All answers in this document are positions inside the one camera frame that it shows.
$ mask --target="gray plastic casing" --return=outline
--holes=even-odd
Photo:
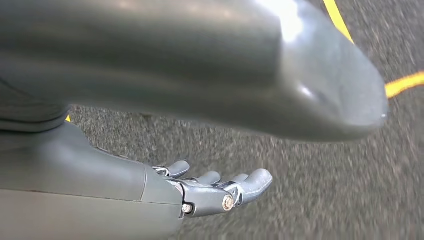
[[[149,166],[94,149],[71,123],[0,132],[0,239],[163,239],[181,193]]]

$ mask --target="yellow painted line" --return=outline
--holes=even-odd
[[[385,93],[390,99],[407,89],[420,85],[424,85],[424,71],[387,83],[385,85]]]
[[[351,34],[349,33],[348,28],[343,21],[342,15],[337,8],[335,0],[324,0],[324,4],[335,27],[353,43],[354,41],[352,40]]]
[[[353,43],[354,41],[352,40],[348,28],[346,27],[345,21],[343,21],[342,15],[340,14],[339,9],[337,8],[335,0],[323,1],[335,27]],[[419,85],[424,85],[424,71],[418,72],[410,76],[402,77],[399,80],[387,83],[385,85],[385,92],[387,97],[390,99],[407,89]]]

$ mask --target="asphalt ground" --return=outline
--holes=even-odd
[[[321,0],[311,2],[326,12]],[[390,82],[424,70],[423,0],[336,0],[355,44]],[[179,240],[424,239],[424,87],[390,99],[385,127],[350,143],[299,143],[199,122],[76,106],[94,146],[150,165],[185,158],[191,175],[266,168],[257,202],[187,219]]]

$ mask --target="silver bolt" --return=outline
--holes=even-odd
[[[222,201],[222,208],[224,211],[230,211],[234,205],[234,198],[231,195],[226,195]]]
[[[183,205],[182,205],[181,211],[182,211],[183,213],[185,213],[185,214],[189,214],[189,213],[191,213],[191,212],[192,212],[192,210],[193,210],[193,207],[192,207],[190,204],[183,204]]]

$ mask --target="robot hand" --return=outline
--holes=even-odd
[[[258,199],[273,181],[270,172],[265,169],[257,169],[250,175],[240,174],[227,182],[220,182],[221,176],[216,171],[179,179],[190,169],[186,161],[178,161],[169,167],[154,166],[153,169],[181,193],[181,217],[227,213]]]

